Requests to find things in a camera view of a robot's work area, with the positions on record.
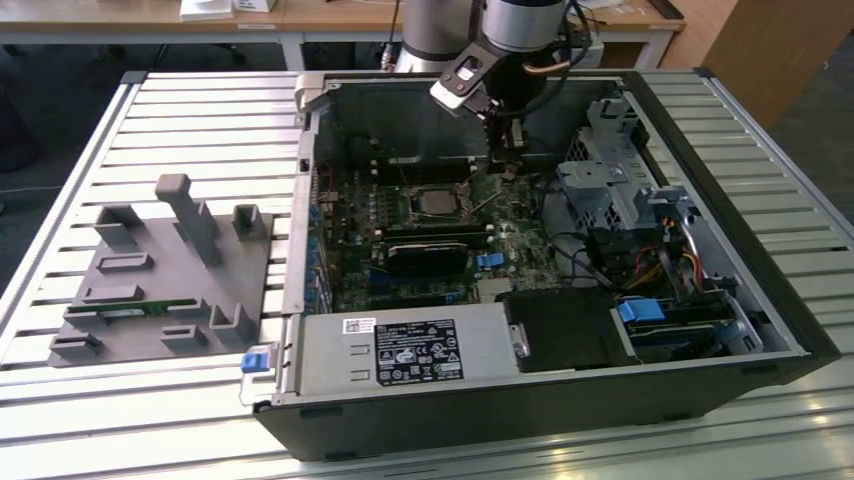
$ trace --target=wooden cabinet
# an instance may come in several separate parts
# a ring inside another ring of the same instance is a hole
[[[854,27],[852,0],[671,0],[687,21],[661,68],[707,67],[764,128]]]

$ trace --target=gray foam holder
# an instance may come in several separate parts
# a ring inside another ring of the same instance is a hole
[[[185,175],[160,177],[156,194],[177,221],[104,207],[50,366],[240,353],[256,343],[272,215],[238,205],[212,216],[188,192]]]

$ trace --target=green circuit board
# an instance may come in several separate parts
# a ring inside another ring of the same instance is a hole
[[[336,191],[324,206],[333,311],[479,303],[483,280],[507,279],[512,290],[548,288],[560,274],[535,216],[539,176],[519,176],[512,182],[497,174],[475,173],[460,184],[377,186],[357,176]],[[457,210],[445,215],[418,215],[420,195],[441,191],[456,198]],[[472,249],[465,268],[441,278],[394,281],[382,268],[384,247],[377,229],[393,230],[435,225],[489,225],[489,243]],[[477,267],[477,256],[503,254],[503,263]]]

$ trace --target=aluminum table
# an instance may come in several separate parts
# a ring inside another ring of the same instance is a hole
[[[789,385],[660,425],[300,463],[238,401],[240,355],[46,366],[100,237],[100,205],[169,215],[161,173],[213,214],[276,216],[261,336],[278,336],[300,128],[289,72],[152,73],[113,96],[0,301],[0,477],[767,479],[854,475],[851,226],[713,78],[645,72],[661,103],[843,352]],[[677,183],[663,150],[661,170]]]

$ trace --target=white table leg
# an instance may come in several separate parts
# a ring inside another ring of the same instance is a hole
[[[305,70],[305,59],[302,57],[304,35],[301,32],[282,32],[278,36],[284,63],[289,71],[301,72]]]
[[[648,32],[649,39],[645,42],[645,45],[643,45],[643,50],[640,50],[640,55],[637,55],[635,68],[639,68],[639,69],[657,68],[657,64],[661,62],[661,58],[664,57],[664,52],[667,51],[667,46],[669,45],[672,33],[673,32],[669,30],[657,30],[657,31]]]

